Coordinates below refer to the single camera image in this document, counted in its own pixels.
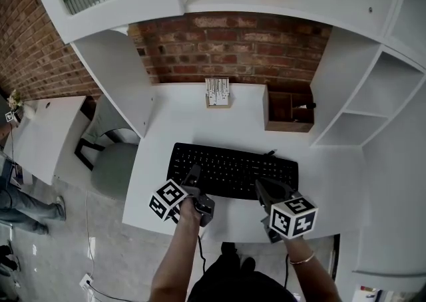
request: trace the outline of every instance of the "bracelet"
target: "bracelet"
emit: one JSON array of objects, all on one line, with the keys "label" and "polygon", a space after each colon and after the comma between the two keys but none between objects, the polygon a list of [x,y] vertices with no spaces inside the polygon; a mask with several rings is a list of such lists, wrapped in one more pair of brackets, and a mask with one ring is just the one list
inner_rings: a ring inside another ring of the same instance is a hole
[{"label": "bracelet", "polygon": [[303,264],[303,263],[307,263],[314,257],[315,257],[315,252],[312,252],[312,254],[307,259],[300,261],[300,262],[293,262],[293,261],[290,260],[290,264],[291,265],[300,265],[300,264]]}]

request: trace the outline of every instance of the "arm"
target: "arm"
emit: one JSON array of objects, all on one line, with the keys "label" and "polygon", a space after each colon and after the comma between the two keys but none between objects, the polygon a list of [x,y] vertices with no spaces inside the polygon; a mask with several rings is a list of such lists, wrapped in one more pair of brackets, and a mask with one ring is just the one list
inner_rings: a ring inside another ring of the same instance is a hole
[{"label": "arm", "polygon": [[[310,257],[312,250],[301,237],[292,240],[285,239],[288,257],[292,262],[303,261]],[[321,263],[316,257],[310,261],[293,266],[298,276],[300,287],[307,302],[310,301],[340,301],[337,288]]]},{"label": "arm", "polygon": [[150,302],[184,302],[200,230],[201,215],[192,199],[180,207],[180,219],[170,246],[154,275]]},{"label": "arm", "polygon": [[12,124],[0,126],[0,140],[4,139],[10,133],[12,127],[14,127]]}]

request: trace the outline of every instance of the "white desk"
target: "white desk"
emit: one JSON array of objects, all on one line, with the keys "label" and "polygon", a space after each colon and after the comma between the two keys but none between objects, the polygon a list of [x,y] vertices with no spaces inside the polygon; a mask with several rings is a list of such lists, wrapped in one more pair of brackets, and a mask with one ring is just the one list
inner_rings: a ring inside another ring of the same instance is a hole
[{"label": "white desk", "polygon": [[[363,223],[363,155],[353,148],[310,148],[308,135],[266,132],[262,98],[266,87],[232,84],[230,109],[207,109],[205,84],[161,84],[145,139],[140,141],[128,188],[123,223],[173,234],[172,221],[160,221],[148,208],[151,193],[166,180],[176,142],[201,144],[276,156],[299,164],[299,191],[319,207],[318,221],[307,237],[359,229]],[[201,231],[216,241],[267,242],[257,201],[211,196],[214,219]]]},{"label": "white desk", "polygon": [[52,184],[61,150],[85,96],[47,98],[26,102],[35,107],[32,120],[22,119],[9,135],[4,152],[26,171]]}]

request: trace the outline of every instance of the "gray floor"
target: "gray floor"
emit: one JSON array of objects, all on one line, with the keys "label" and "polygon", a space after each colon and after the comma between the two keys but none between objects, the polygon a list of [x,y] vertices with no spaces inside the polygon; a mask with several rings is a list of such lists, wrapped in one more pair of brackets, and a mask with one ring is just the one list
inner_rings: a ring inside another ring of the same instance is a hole
[{"label": "gray floor", "polygon": [[[49,236],[19,229],[10,232],[9,228],[0,226],[0,245],[12,237],[13,249],[21,264],[21,272],[12,278],[0,277],[1,285],[9,293],[14,293],[14,281],[17,281],[20,287],[16,292],[24,302],[96,302],[91,293],[84,292],[79,286],[83,275],[92,271],[86,231],[86,192],[63,182],[56,182],[52,187],[36,182],[28,190],[47,203],[53,202],[58,194],[64,196],[67,221],[48,221]],[[93,286],[122,299],[147,301],[150,282],[171,237],[122,224],[124,204],[121,202],[89,192],[87,207],[95,257]],[[310,243],[324,267],[328,268],[332,238]],[[237,248],[242,257],[254,257],[258,271],[284,283],[286,252],[282,243],[237,244]],[[203,251],[208,267],[220,255],[220,243],[203,241]],[[190,288],[201,275],[202,261],[197,252]],[[301,294],[292,268],[288,289]],[[96,294],[96,297],[102,302],[112,301],[102,295]]]}]

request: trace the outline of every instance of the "person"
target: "person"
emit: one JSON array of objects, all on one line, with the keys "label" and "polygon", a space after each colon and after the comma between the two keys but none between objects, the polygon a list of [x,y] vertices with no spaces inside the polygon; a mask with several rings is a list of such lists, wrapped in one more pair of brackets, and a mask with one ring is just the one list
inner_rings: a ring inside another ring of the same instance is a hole
[{"label": "person", "polygon": [[[6,137],[16,126],[16,124],[0,126],[0,138]],[[39,223],[24,212],[51,220],[65,221],[67,218],[63,197],[58,196],[56,203],[47,205],[0,177],[0,222],[41,235],[49,233],[47,225]]]},{"label": "person", "polygon": [[[11,271],[20,271],[18,258],[13,255],[13,250],[10,241],[7,245],[0,246],[0,264],[9,268]],[[3,276],[10,277],[9,270],[1,270],[0,274]]]},{"label": "person", "polygon": [[[180,219],[170,247],[152,280],[150,302],[184,302],[190,281],[200,214],[187,198],[180,207]],[[302,239],[284,240],[307,302],[340,301],[337,288]],[[296,301],[282,285],[254,271],[248,258],[240,267],[233,243],[222,244],[222,255],[194,285],[188,302],[209,301]]]}]

